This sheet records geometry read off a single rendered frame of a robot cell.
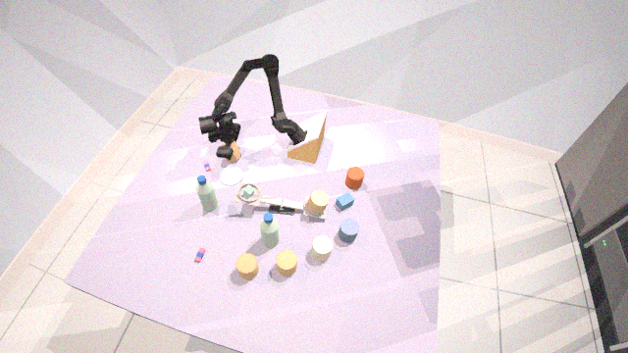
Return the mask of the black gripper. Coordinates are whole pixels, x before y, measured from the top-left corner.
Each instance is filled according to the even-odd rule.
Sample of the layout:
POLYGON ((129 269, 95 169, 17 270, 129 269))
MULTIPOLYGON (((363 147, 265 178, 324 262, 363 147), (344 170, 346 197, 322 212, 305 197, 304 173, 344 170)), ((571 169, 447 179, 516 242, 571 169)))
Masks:
POLYGON ((221 158, 228 158, 229 160, 231 159, 232 155, 233 155, 233 148, 232 144, 237 141, 238 135, 239 135, 239 131, 240 131, 240 124, 239 123, 234 123, 234 128, 231 131, 219 131, 219 134, 222 134, 223 140, 221 142, 226 143, 225 147, 224 146, 219 146, 216 152, 216 156, 217 157, 221 157, 221 158), (237 130, 237 131, 236 131, 237 130))

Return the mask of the small light blue block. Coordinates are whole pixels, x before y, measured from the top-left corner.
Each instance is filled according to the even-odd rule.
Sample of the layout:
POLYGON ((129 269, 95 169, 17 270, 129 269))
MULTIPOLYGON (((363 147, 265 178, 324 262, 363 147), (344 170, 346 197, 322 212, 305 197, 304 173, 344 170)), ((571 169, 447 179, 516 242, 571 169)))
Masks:
POLYGON ((336 205, 340 208, 341 211, 349 208, 354 203, 354 198, 349 192, 339 196, 336 200, 336 205))

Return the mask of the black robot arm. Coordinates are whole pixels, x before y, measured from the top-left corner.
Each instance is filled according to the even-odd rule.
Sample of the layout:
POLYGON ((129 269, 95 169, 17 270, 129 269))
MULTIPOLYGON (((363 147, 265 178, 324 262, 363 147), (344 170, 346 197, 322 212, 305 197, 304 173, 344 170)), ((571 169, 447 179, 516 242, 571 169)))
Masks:
POLYGON ((227 112, 231 107, 236 92, 245 78, 249 75, 251 70, 256 69, 263 69, 268 79, 274 107, 274 116, 271 116, 271 126, 280 133, 286 132, 288 137, 293 141, 293 145, 305 140, 308 130, 304 131, 295 121, 288 120, 284 112, 283 97, 278 79, 279 59, 273 54, 266 54, 259 59, 244 61, 232 82, 230 82, 228 87, 216 99, 212 114, 210 116, 199 117, 200 131, 202 134, 208 133, 208 140, 211 143, 219 139, 220 141, 223 140, 222 134, 218 133, 220 130, 231 131, 234 128, 233 119, 237 119, 237 115, 232 111, 227 112), (219 124, 219 126, 217 124, 219 124))

